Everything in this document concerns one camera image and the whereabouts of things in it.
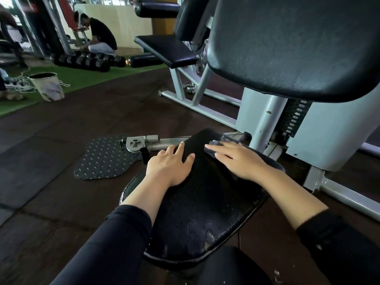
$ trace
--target trash bin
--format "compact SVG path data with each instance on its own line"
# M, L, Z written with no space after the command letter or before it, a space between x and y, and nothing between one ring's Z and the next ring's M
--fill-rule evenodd
M29 76L45 101L57 101L65 97L56 73L38 73Z

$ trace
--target hand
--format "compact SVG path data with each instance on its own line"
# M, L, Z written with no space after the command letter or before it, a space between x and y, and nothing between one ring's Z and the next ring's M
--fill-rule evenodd
M263 159L254 151L244 147L242 144L232 142L220 142L222 146L208 145L205 147L215 153L215 157L223 163L236 176L261 184L266 172L272 167L267 165Z
M168 183L168 187L181 184L191 171L195 154L188 155L183 163L182 156L185 143L181 142L179 144L176 153L174 153L175 148L174 145L171 145L166 151L161 150L157 156L152 157L148 162L146 176L157 174L157 176L163 178Z

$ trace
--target bare foot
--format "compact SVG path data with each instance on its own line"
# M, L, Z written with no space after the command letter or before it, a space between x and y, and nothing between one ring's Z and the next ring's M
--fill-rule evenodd
M16 92L0 91L0 99L6 99L10 101L20 101L24 99L24 96Z

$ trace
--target weight stack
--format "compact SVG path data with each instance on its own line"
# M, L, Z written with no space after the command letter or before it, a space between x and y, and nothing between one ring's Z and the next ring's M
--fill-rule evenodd
M275 128L278 144L285 145L289 137L295 136L312 103L299 99L288 100Z

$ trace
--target green carpet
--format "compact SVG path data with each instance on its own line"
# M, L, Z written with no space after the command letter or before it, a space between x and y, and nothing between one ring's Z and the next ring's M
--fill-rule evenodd
M24 73L24 76L30 76L36 73L42 72L55 72L58 74L58 78L66 83L70 84L70 87L62 87L64 93L67 94L71 91L75 91L87 86L96 85L105 81L113 80L116 78L141 73L149 70L154 70L158 68L165 68L166 65L150 66L143 68L118 68L111 67L111 70L107 73L100 73L94 71L86 71L79 69L70 69L66 67L50 66L50 67L34 67L30 71ZM41 95L38 92L25 94L26 100L22 101L0 101L0 116L9 114L13 111L25 108L27 106L36 104L38 102L43 102Z

